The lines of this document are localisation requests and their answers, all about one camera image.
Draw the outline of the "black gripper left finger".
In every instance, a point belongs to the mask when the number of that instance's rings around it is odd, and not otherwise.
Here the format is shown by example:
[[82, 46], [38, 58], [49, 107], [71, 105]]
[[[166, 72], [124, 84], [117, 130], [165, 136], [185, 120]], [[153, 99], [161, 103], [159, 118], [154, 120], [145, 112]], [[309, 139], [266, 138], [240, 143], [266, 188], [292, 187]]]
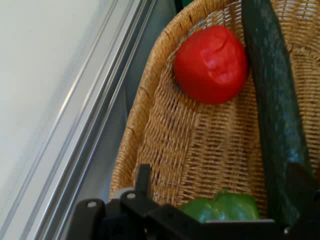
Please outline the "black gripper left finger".
[[158, 220], [161, 206], [152, 200], [151, 166], [141, 164], [133, 190], [120, 196], [120, 204], [126, 213], [140, 220]]

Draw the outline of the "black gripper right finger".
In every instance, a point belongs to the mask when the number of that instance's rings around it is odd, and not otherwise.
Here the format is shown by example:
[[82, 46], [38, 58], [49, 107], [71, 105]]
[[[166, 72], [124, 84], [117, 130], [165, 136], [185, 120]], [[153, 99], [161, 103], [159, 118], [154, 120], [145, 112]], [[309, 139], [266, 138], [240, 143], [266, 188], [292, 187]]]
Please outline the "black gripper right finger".
[[300, 215], [289, 234], [320, 233], [320, 182], [297, 162], [289, 163], [285, 173], [285, 192]]

